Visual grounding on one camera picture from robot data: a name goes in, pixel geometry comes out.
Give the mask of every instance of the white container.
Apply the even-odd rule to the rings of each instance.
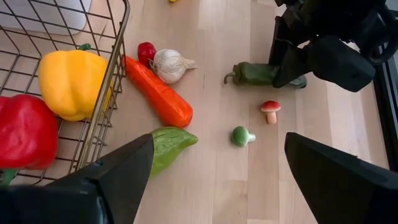
[[[41,1],[54,5],[53,0],[41,0]],[[15,15],[39,20],[28,0],[6,0],[6,2]],[[86,12],[88,12],[90,10],[91,0],[82,0],[82,2]],[[80,0],[57,0],[57,3],[59,6],[64,6],[67,8],[83,11]],[[57,7],[49,6],[38,2],[32,2],[32,5],[42,21],[51,22],[53,24],[58,24],[61,26],[65,25]],[[84,13],[75,12],[68,9],[60,9],[60,10],[68,27],[72,27],[75,29],[84,28],[86,24],[86,16],[84,15]],[[6,12],[12,14],[7,5],[4,3],[4,1],[0,1],[0,12]],[[45,29],[40,22],[23,19],[23,18],[19,18],[19,20],[27,30],[45,32]],[[3,27],[22,29],[17,19],[11,15],[0,14],[0,25],[2,25]],[[50,24],[45,24],[45,26],[48,32],[51,34],[69,35],[68,30],[64,27],[54,26]],[[70,32],[72,34],[76,34],[79,31],[70,29]]]

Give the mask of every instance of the red mushroom cap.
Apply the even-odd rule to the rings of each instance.
[[[262,112],[276,112],[280,110],[280,104],[276,101],[267,101],[260,107]]]

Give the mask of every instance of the mushroom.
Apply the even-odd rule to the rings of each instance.
[[[263,103],[260,110],[266,114],[268,124],[276,124],[276,112],[280,110],[280,104],[276,101],[267,101]]]
[[[231,135],[232,143],[238,147],[245,147],[249,142],[253,142],[256,140],[256,136],[254,134],[249,133],[249,131],[242,127],[236,127]]]

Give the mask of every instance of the toy vegetable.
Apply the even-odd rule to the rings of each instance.
[[[58,124],[34,96],[0,96],[0,169],[47,169],[55,159]]]
[[[178,51],[170,49],[156,52],[153,66],[156,75],[167,84],[179,81],[187,69],[197,68],[195,61],[185,59]]]
[[[276,124],[276,112],[280,110],[280,104],[276,101],[267,101],[263,103],[260,110],[266,114],[268,124]]]
[[[149,68],[149,62],[154,60],[156,49],[155,46],[149,42],[144,42],[138,45],[137,48],[138,61]]]
[[[272,85],[272,81],[279,71],[278,67],[265,63],[241,62],[234,65],[233,71],[224,77],[224,84],[228,78],[233,78],[236,85]],[[289,83],[294,88],[305,88],[307,79],[301,76]]]
[[[104,79],[107,62],[79,50],[58,50],[44,56],[39,67],[39,85],[47,106],[67,121],[90,118]],[[105,106],[111,97],[109,89]]]
[[[125,56],[130,81],[147,98],[166,126],[184,128],[192,120],[192,107],[138,61]]]
[[[154,137],[154,161],[150,172],[151,178],[168,168],[185,148],[198,142],[198,138],[193,134],[175,127],[156,129],[152,135]]]
[[[232,132],[231,140],[235,146],[245,147],[249,142],[255,141],[256,136],[254,134],[250,134],[246,128],[239,126]]]

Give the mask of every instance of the red bell pepper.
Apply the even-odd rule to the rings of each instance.
[[[44,101],[0,96],[0,169],[47,169],[57,142],[58,124]]]
[[[155,46],[149,42],[141,43],[138,45],[137,54],[138,61],[147,68],[150,68],[149,62],[154,60],[156,54]]]

